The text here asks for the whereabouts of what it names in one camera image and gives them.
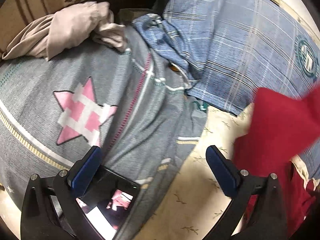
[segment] metal screw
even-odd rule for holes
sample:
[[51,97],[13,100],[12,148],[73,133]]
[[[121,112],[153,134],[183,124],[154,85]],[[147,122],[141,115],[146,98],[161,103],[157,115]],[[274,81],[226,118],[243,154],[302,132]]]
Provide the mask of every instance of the metal screw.
[[33,174],[32,176],[31,176],[31,180],[36,180],[38,178],[38,175],[37,174]]
[[247,170],[241,170],[240,173],[243,176],[248,176],[249,175],[249,172]]
[[275,174],[275,173],[271,173],[270,177],[273,178],[273,179],[277,179],[278,178],[277,174]]
[[59,176],[60,177],[64,177],[64,176],[66,176],[67,173],[68,172],[66,170],[62,170],[62,171],[59,172]]

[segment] gray fabric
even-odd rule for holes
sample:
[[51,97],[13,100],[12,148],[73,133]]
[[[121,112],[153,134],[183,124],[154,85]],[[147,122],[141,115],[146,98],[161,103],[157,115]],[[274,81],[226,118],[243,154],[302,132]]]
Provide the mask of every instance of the gray fabric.
[[[96,103],[117,106],[116,113],[100,126],[102,150],[107,154],[105,165],[144,184],[119,234],[121,239],[131,239],[147,221],[193,149],[194,145],[177,143],[178,137],[200,136],[206,121],[206,114],[192,103],[195,99],[184,95],[180,74],[171,71],[166,60],[150,51],[131,27],[127,28],[127,38],[131,50],[123,54],[86,40],[49,62],[23,57],[0,69],[0,114],[10,119],[3,114],[5,106],[31,136],[57,156],[27,140],[30,145],[67,168],[91,146],[84,136],[57,144],[62,131],[58,119],[63,109],[54,92],[75,93],[79,83],[84,86],[91,77]],[[142,78],[148,53],[151,64]],[[139,81],[142,87],[137,96]],[[135,97],[124,131],[110,147]],[[19,130],[17,124],[11,125]],[[4,145],[0,152],[0,180],[13,190],[9,194],[21,208],[30,175],[54,176],[58,169],[36,157],[14,135],[0,122],[0,141]]]

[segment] red cloth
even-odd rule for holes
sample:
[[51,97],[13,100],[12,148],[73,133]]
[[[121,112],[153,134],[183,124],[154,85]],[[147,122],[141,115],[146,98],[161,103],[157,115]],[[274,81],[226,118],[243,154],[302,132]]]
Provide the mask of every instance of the red cloth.
[[[238,169],[266,177],[274,172],[286,204],[288,235],[303,222],[314,202],[290,159],[303,152],[320,136],[320,87],[303,99],[292,99],[260,88],[254,99],[252,122],[247,135],[235,141],[233,162]],[[251,212],[251,198],[247,212]]]

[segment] smartphone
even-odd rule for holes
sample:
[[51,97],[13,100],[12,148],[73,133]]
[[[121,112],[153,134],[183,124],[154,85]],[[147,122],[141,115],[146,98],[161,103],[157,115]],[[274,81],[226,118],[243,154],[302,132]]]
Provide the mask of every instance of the smartphone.
[[115,238],[129,215],[140,185],[100,166],[85,194],[76,201],[105,240]]

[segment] blue plaid shirt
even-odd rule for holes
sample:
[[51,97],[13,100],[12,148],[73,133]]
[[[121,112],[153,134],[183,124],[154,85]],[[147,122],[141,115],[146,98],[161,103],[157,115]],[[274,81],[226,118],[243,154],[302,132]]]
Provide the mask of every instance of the blue plaid shirt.
[[[300,97],[318,78],[319,48],[270,0],[169,0],[162,17],[133,24],[181,71],[188,95],[235,115],[258,87]],[[320,178],[319,152],[316,143],[300,155],[309,178]]]

